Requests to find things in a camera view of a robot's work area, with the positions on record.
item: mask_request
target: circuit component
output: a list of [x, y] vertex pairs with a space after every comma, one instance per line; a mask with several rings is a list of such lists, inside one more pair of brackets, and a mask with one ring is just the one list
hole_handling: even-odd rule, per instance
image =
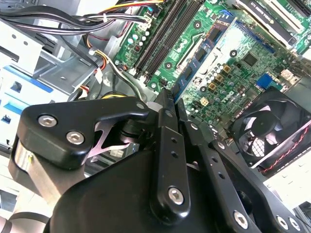
[[200, 102], [203, 106], [207, 106], [208, 105], [208, 100], [205, 97], [202, 97], [202, 99], [200, 99]]
[[250, 67], [253, 67], [258, 60], [252, 54], [247, 53], [247, 55], [243, 58], [243, 61], [245, 61], [245, 63], [247, 63]]

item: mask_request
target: green circuit board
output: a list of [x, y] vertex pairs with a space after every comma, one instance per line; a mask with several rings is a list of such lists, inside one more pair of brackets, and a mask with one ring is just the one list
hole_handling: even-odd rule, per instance
[[224, 9], [224, 3], [220, 5], [212, 5], [208, 1], [204, 3], [178, 42], [173, 47], [167, 59], [165, 59], [163, 64], [159, 67], [157, 72], [149, 81], [149, 87], [159, 92], [163, 87], [159, 83], [159, 79], [164, 79], [168, 82], [167, 88], [171, 88], [173, 86], [176, 79], [182, 72], [182, 69], [176, 69], [179, 61], [192, 45], [196, 44], [200, 38], [204, 37], [204, 35], [209, 31], [213, 23], [216, 21], [219, 12]]
[[127, 67], [134, 66], [135, 62], [140, 57], [141, 53], [156, 32], [172, 2], [173, 1], [170, 0], [161, 4], [161, 12], [156, 18], [148, 14], [147, 7], [142, 8], [139, 15], [145, 16], [148, 23], [146, 25], [131, 25], [130, 29], [127, 31], [127, 34], [123, 38], [120, 50], [114, 59], [116, 65], [125, 65]]
[[[151, 34], [156, 33], [159, 22], [165, 17], [166, 8], [172, 1], [168, 1], [167, 6], [162, 6], [162, 15], [153, 20], [149, 28]], [[300, 34], [292, 34], [297, 40], [293, 50], [287, 50], [246, 11], [229, 9], [222, 0], [217, 2], [214, 0], [213, 3], [206, 0], [156, 72], [147, 79], [145, 84], [155, 92], [160, 92], [163, 87], [173, 88], [181, 74], [185, 72], [189, 62], [199, 53], [199, 46], [207, 35], [211, 34], [218, 18], [228, 14], [229, 11], [229, 14], [232, 13], [235, 17], [235, 23], [230, 25], [225, 32], [225, 37], [217, 42], [218, 50], [213, 50], [213, 53], [206, 58], [212, 61], [208, 63], [206, 72], [196, 71], [198, 75], [191, 78], [191, 83], [187, 85], [182, 94], [186, 110], [191, 117], [208, 122], [218, 129], [226, 128], [230, 121], [238, 117], [260, 93], [265, 91], [264, 88], [258, 86], [259, 80], [271, 79], [269, 86], [274, 86], [282, 92], [290, 88], [293, 81], [289, 82], [288, 79], [280, 76], [280, 73], [291, 64], [301, 66], [296, 57], [309, 48], [311, 17], [302, 17], [286, 0], [278, 0], [278, 2], [305, 28]], [[141, 15], [144, 14], [146, 14], [146, 9], [141, 12]], [[276, 14], [272, 12], [271, 14], [279, 20]], [[133, 52], [138, 42], [129, 44], [127, 41], [133, 37], [133, 34], [141, 38], [145, 31], [137, 26], [132, 27], [114, 60], [127, 66], [128, 69], [134, 67], [141, 53]], [[234, 50], [237, 55], [231, 56], [230, 53]]]

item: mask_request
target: screw head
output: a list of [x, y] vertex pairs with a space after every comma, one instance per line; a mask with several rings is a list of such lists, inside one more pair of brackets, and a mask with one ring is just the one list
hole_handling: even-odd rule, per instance
[[191, 123], [191, 127], [194, 128], [195, 130], [198, 130], [198, 127], [194, 123]]
[[84, 136], [76, 131], [71, 131], [66, 136], [67, 140], [75, 145], [80, 145], [84, 142]]
[[38, 122], [44, 127], [54, 127], [57, 124], [57, 120], [49, 115], [40, 116]]
[[300, 226], [298, 225], [298, 223], [291, 217], [288, 218], [292, 224], [292, 226], [297, 230], [297, 231], [301, 231]]
[[238, 225], [240, 227], [242, 227], [243, 229], [247, 229], [248, 228], [247, 219], [239, 211], [234, 211], [233, 217], [234, 217], [235, 221], [238, 223]]
[[177, 188], [169, 189], [169, 197], [176, 205], [181, 205], [182, 203], [184, 203], [184, 196]]
[[224, 146], [221, 142], [218, 142], [217, 144], [218, 144], [218, 146], [219, 146], [221, 149], [223, 149], [223, 150], [225, 149], [225, 146]]
[[283, 227], [284, 229], [288, 230], [288, 225], [285, 222], [285, 220], [282, 217], [280, 217], [280, 216], [277, 216], [276, 218], [277, 218], [278, 223], [281, 225], [281, 227]]

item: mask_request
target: ram slot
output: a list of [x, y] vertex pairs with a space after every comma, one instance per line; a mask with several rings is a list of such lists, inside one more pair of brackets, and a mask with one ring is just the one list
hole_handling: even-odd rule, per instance
[[135, 64], [135, 68], [137, 69], [137, 71], [141, 71], [141, 69], [146, 65], [151, 55], [158, 47], [159, 42], [163, 39], [164, 35], [166, 34], [168, 28], [173, 24], [176, 17], [178, 16], [178, 14], [180, 13], [180, 11], [182, 10], [182, 8], [186, 3], [187, 0], [175, 0], [174, 3], [171, 5], [168, 13], [160, 23], [148, 47], [145, 48], [144, 52], [141, 54], [140, 58]]
[[161, 49], [153, 57], [149, 63], [149, 67], [145, 70], [145, 74], [151, 77], [158, 67], [162, 64], [164, 59], [167, 57], [177, 40], [180, 38], [181, 34], [185, 31], [195, 14], [198, 12], [202, 6], [202, 0], [193, 0], [185, 9], [184, 13], [180, 16], [176, 27], [173, 28], [168, 35], [167, 39], [163, 42]]

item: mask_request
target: yellow wire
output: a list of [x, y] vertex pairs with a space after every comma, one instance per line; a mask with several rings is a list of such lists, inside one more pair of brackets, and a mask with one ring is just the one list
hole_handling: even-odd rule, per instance
[[109, 99], [111, 97], [126, 97], [126, 96], [111, 94], [111, 95], [107, 95], [107, 96], [102, 97], [102, 99]]
[[111, 7], [108, 7], [106, 8], [104, 11], [108, 11], [108, 10], [111, 10], [111, 9], [114, 9], [114, 8], [119, 8], [119, 7], [126, 7], [126, 6], [131, 6], [133, 4], [137, 4], [137, 3], [145, 3], [145, 4], [156, 4], [156, 3], [162, 3], [164, 2], [164, 0], [149, 0], [149, 1], [138, 1], [138, 2], [131, 2], [131, 3], [123, 3], [123, 4], [119, 4], [119, 5], [114, 5], [114, 6], [111, 6]]

